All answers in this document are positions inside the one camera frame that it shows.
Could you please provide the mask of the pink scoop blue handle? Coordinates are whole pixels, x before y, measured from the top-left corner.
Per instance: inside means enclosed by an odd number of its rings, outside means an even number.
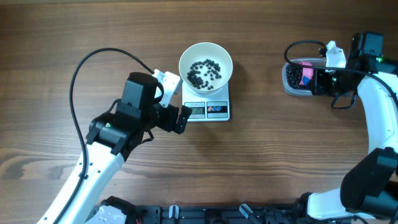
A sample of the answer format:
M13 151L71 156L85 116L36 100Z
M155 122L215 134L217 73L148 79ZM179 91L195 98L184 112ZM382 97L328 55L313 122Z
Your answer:
M301 61L299 64L306 65L306 66L312 66L312 64L308 61ZM314 71L312 68L303 67L302 68L302 77L301 77L301 81L300 81L299 85L307 86L308 83L313 78L313 73L314 73Z

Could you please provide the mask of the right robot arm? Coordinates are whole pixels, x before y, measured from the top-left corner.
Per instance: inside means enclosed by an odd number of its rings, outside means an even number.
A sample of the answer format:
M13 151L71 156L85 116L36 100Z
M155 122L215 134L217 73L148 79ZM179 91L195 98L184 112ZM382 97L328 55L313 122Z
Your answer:
M319 222L345 218L397 221L397 61L382 54L384 36L360 32L353 36L348 57L333 42L320 53L324 67L298 58L288 64L315 71L309 79L314 95L338 99L352 93L360 97L368 129L367 156L344 177L339 188L312 193L300 204L300 214Z

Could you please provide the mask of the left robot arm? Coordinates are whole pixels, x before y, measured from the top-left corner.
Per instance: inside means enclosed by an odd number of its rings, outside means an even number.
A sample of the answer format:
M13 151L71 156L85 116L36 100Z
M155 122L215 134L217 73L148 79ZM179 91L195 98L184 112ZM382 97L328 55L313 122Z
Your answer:
M170 72L132 72L122 97L95 118L72 173L40 223L84 223L112 177L130 153L158 127L181 134L191 109L170 104L182 80Z

